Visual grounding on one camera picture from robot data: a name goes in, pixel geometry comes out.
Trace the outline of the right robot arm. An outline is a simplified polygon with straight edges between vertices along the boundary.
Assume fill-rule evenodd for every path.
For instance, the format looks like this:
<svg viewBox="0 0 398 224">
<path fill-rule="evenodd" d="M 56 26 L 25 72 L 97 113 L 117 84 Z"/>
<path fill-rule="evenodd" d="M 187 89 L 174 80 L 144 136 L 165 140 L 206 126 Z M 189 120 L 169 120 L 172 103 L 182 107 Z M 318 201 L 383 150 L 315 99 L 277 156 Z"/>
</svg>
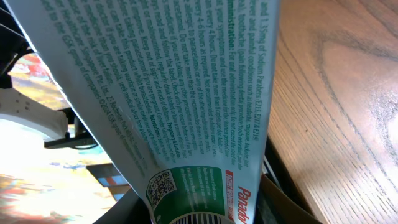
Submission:
<svg viewBox="0 0 398 224">
<path fill-rule="evenodd" d="M 1 119 L 40 132 L 46 149 L 88 150 L 98 146 L 71 108 L 50 109 L 14 88 L 1 89 Z"/>
</svg>

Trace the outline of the white green carton box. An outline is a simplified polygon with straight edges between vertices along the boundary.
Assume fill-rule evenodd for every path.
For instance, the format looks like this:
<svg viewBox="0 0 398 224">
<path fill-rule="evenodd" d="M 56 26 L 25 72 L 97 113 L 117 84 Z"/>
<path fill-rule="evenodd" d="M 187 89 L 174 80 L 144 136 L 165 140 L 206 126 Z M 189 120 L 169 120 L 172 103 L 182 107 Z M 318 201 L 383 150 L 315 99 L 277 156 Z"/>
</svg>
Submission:
<svg viewBox="0 0 398 224">
<path fill-rule="evenodd" d="M 254 222 L 278 1 L 6 6 L 154 223 Z"/>
</svg>

